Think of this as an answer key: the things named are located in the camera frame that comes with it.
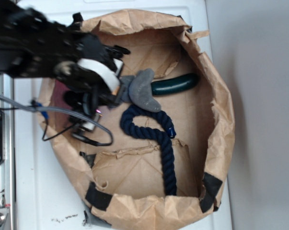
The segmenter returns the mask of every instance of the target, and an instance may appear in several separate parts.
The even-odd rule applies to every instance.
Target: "brown paper bag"
[[[115,137],[112,146],[94,147],[69,133],[53,139],[54,152],[91,213],[112,228],[126,230],[176,230],[218,209],[234,145],[234,113],[231,94],[197,39],[208,32],[189,32],[190,26],[172,15],[122,10],[82,23],[83,32],[97,34],[106,45],[131,51],[123,58],[122,75],[151,68],[155,78],[169,79],[197,73],[199,84],[188,91],[155,97],[173,120],[173,140],[178,196],[162,189],[158,143],[135,140],[119,126],[129,104],[115,109],[101,107],[100,124]],[[66,87],[44,80],[40,102],[68,107],[62,101]],[[45,127],[42,117],[40,124]],[[50,114],[48,136],[63,129],[67,116]],[[147,117],[136,117],[139,126],[159,128]],[[89,136],[103,142],[108,136],[95,130]],[[95,157],[91,168],[80,152]]]

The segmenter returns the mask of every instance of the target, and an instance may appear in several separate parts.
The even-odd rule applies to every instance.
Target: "dark blue rope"
[[[133,123],[133,118],[139,115],[149,116],[158,121],[166,132],[149,127],[139,127]],[[156,140],[162,152],[162,171],[165,194],[167,196],[176,195],[176,176],[174,171],[174,154],[170,138],[174,138],[176,133],[171,118],[164,112],[152,113],[143,110],[136,105],[131,105],[121,118],[121,128],[127,135],[137,139]]]

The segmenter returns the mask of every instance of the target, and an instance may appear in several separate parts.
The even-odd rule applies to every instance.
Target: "metal frame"
[[[13,80],[0,76],[0,94],[13,98]],[[9,107],[0,101],[0,107]],[[0,213],[5,215],[5,223],[0,229],[15,229],[15,167],[14,167],[14,112],[4,112],[3,159],[0,165]]]

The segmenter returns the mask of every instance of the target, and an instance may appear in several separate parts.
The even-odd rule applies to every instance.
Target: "gray rubber toy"
[[[129,85],[130,83],[134,80],[135,76],[134,75],[127,75],[127,76],[122,76],[121,77],[121,83],[125,86],[126,90],[124,91],[122,97],[121,97],[121,100],[123,102],[126,102],[126,103],[131,103],[131,99],[129,97],[129,94],[128,94],[128,88],[129,88]]]
[[[150,83],[154,79],[155,73],[152,69],[141,70],[135,79],[130,83],[128,93],[131,101],[141,109],[156,113],[162,107],[153,98]]]

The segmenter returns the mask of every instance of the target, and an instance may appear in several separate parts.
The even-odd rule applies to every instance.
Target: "gray wall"
[[[207,0],[213,61],[232,92],[235,230],[289,230],[289,0]]]

